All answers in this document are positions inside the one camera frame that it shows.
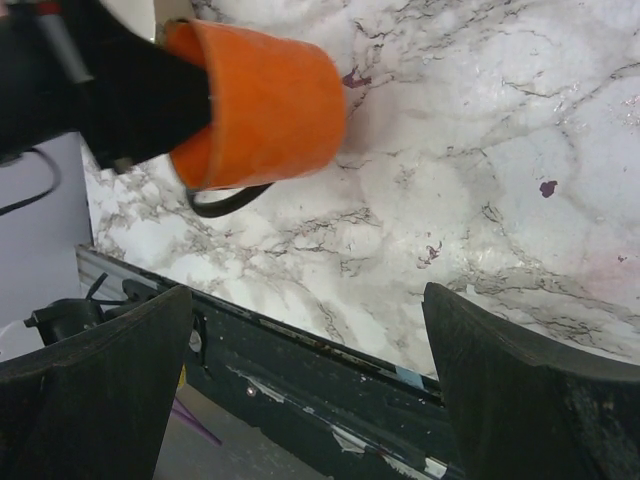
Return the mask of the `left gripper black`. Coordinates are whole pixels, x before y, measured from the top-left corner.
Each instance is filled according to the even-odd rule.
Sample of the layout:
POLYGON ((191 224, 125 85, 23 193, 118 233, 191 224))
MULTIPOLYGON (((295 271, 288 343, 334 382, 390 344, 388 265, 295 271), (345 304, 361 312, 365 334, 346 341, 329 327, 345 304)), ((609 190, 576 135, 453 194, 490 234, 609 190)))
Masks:
POLYGON ((68 132, 126 170, 210 122, 205 70, 130 31, 99 1, 1 4, 1 158, 68 132))

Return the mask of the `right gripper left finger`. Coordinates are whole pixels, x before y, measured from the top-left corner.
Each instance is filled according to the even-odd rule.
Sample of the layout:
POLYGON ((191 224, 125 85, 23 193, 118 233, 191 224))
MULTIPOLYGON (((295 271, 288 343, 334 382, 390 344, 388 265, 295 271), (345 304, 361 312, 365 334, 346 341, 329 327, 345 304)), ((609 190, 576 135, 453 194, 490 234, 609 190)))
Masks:
POLYGON ((191 293, 174 287, 2 362, 2 478, 152 478, 192 324, 191 293))

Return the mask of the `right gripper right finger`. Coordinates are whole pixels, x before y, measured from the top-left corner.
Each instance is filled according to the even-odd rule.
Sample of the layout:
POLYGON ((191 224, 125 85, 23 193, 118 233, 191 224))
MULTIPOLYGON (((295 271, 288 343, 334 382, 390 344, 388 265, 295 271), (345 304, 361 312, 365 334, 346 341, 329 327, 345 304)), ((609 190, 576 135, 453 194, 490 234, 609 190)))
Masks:
POLYGON ((495 316, 442 285, 422 309, 469 479, 636 479, 639 368, 495 316))

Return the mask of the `orange mug black handle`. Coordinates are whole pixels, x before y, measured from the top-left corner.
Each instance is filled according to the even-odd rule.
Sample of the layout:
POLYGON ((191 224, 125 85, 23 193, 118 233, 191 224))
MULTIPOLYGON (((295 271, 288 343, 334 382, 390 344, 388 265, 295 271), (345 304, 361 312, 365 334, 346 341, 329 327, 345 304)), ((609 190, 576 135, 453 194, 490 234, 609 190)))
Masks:
POLYGON ((343 80, 318 46, 195 19, 166 22, 164 46, 208 79, 210 123, 169 154, 198 216, 235 212, 338 153, 343 80))

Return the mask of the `black mounting rail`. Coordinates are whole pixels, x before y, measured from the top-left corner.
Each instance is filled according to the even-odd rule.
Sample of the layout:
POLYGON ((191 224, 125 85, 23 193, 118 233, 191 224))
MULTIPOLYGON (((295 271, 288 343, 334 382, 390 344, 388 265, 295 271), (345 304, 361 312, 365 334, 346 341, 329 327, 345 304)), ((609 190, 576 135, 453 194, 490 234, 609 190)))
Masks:
POLYGON ((335 479, 461 479, 439 384, 264 315, 192 296, 188 384, 335 479))

